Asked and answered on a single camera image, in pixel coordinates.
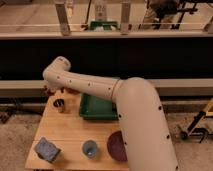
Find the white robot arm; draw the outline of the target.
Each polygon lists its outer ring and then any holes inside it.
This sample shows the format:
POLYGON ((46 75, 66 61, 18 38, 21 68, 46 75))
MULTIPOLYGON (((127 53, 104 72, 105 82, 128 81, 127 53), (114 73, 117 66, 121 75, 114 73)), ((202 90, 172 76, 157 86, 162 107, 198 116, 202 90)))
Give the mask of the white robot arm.
POLYGON ((180 171, 156 88, 140 77, 125 80, 73 73, 63 56, 43 71, 47 87, 71 88, 116 104, 129 171, 180 171))

